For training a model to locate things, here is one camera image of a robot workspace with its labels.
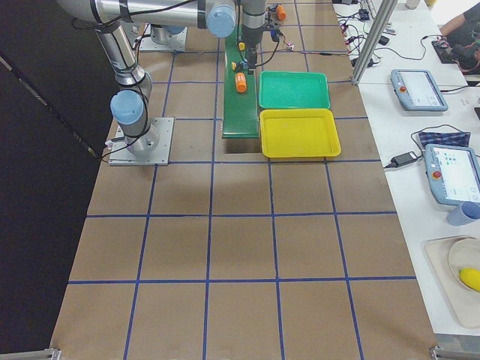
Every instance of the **floor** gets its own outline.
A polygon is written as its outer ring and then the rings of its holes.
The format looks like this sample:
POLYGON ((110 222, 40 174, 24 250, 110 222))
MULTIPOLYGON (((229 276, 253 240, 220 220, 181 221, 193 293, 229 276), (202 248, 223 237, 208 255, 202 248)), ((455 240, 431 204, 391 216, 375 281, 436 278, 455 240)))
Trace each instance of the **floor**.
POLYGON ((187 53, 142 53, 151 116, 175 117, 170 162, 102 163, 52 339, 63 359, 429 359, 350 62, 308 54, 345 53, 332 4, 283 4, 295 52, 263 70, 326 74, 341 155, 227 153, 221 42, 192 28, 187 53))

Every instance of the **orange object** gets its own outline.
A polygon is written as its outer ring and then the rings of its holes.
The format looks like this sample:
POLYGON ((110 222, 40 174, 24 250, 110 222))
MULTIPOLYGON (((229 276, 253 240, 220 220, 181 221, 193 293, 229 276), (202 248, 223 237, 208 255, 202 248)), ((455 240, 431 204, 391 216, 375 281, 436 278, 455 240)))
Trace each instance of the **orange object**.
POLYGON ((283 21, 287 18, 287 13, 282 5, 277 6, 277 17, 280 21, 283 21))
POLYGON ((247 79, 245 78, 244 73, 235 74, 235 87, 239 93, 244 93, 247 91, 247 79))

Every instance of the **screen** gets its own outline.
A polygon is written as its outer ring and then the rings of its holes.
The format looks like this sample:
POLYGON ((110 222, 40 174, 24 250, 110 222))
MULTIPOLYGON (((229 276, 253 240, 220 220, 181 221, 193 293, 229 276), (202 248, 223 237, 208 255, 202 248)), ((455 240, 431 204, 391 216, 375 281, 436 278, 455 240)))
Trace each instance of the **screen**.
POLYGON ((469 151, 433 147, 439 161, 446 198, 480 202, 480 183, 469 151))
POLYGON ((406 90, 416 107, 438 107, 443 105, 437 97, 435 88, 422 71, 401 71, 400 76, 406 86, 406 90))

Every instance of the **person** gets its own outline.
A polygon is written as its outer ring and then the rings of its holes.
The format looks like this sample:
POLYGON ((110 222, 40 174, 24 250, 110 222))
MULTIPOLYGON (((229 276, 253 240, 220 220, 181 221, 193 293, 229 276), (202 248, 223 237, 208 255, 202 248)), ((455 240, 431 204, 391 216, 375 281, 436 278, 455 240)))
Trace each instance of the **person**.
POLYGON ((480 35, 480 2, 448 21, 440 29, 451 47, 470 45, 480 35))
POLYGON ((464 75, 480 74, 480 2, 440 29, 464 75))

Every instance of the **red emergency button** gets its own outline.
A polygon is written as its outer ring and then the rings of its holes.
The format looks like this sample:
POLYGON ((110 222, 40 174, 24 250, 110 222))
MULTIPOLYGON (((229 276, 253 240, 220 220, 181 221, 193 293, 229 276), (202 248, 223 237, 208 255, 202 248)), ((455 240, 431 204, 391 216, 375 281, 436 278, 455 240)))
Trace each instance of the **red emergency button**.
POLYGON ((440 171, 434 171, 432 172, 432 178, 434 179, 440 179, 442 177, 442 173, 440 171))

